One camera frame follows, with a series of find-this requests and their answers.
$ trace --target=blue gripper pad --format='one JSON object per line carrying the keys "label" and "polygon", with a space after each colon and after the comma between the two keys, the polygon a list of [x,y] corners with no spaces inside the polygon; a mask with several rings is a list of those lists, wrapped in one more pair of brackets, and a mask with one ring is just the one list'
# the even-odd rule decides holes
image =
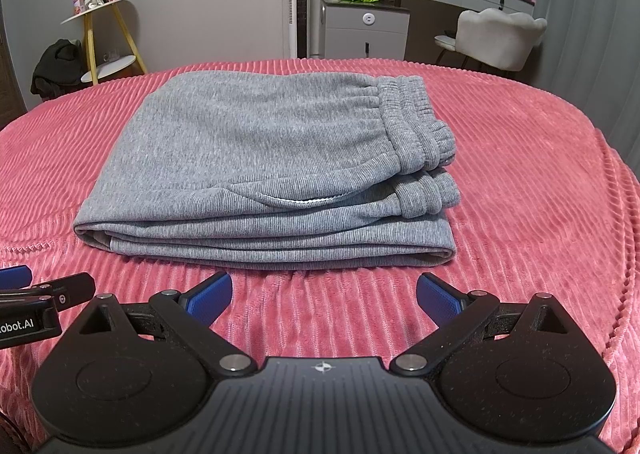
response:
{"label": "blue gripper pad", "polygon": [[0,270],[0,290],[18,290],[31,284],[33,275],[29,267],[21,265]]}
{"label": "blue gripper pad", "polygon": [[233,293],[231,276],[218,272],[183,293],[178,304],[208,328],[229,306]]}
{"label": "blue gripper pad", "polygon": [[418,278],[415,298],[418,306],[438,327],[446,325],[468,304],[465,293],[456,290],[433,274],[422,274]]}

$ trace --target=bed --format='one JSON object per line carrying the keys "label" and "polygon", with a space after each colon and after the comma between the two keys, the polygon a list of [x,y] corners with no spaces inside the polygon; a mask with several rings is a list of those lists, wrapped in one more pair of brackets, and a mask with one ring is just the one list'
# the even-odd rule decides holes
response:
{"label": "bed", "polygon": [[[201,64],[106,82],[46,102],[0,133],[0,268],[27,264],[34,283],[86,271],[123,303],[186,290],[216,269],[116,256],[72,232],[127,120],[149,92],[193,70],[420,75],[452,127],[449,171],[462,203],[449,210],[457,256],[432,271],[462,291],[525,302],[548,291],[569,310],[618,383],[601,438],[640,451],[639,186],[601,133],[546,92],[481,73],[391,60]],[[421,269],[230,271],[234,298],[213,329],[260,361],[267,355],[379,355],[388,362],[434,329],[415,303]],[[68,325],[79,309],[61,315]],[[32,445],[46,433],[30,380],[55,339],[0,352],[0,409]]]}

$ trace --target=gray curtain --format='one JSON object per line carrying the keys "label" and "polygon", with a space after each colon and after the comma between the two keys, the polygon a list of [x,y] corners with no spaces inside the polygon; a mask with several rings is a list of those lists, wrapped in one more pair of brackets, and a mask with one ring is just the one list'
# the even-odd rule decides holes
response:
{"label": "gray curtain", "polygon": [[640,176],[640,0],[538,0],[522,79],[580,108]]}

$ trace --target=wooden door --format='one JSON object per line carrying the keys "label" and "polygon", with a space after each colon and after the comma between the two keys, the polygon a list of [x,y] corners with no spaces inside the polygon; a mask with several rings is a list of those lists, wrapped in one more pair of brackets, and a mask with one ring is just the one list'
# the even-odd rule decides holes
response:
{"label": "wooden door", "polygon": [[9,56],[0,4],[0,129],[26,113]]}

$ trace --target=chair seat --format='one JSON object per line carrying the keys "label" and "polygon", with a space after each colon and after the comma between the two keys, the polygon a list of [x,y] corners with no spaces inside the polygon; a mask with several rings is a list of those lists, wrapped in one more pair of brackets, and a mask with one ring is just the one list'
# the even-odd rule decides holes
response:
{"label": "chair seat", "polygon": [[449,36],[435,36],[434,42],[441,48],[449,50],[450,52],[456,51],[456,40]]}

